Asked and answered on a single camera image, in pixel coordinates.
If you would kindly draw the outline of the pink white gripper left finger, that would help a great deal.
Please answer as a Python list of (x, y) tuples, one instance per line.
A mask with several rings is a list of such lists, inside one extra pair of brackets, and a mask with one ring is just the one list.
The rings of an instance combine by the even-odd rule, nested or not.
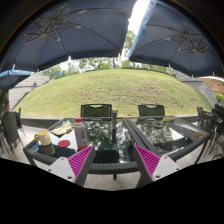
[(95, 147), (90, 146), (69, 158), (58, 158), (49, 166), (48, 172), (78, 186), (83, 186), (95, 155)]

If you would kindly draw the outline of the pink white gripper right finger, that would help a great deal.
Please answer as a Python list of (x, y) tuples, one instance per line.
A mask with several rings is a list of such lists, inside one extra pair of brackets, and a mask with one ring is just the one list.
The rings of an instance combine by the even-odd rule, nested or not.
[(158, 156), (138, 145), (134, 146), (133, 156), (141, 174), (139, 184), (150, 184), (180, 170), (169, 156)]

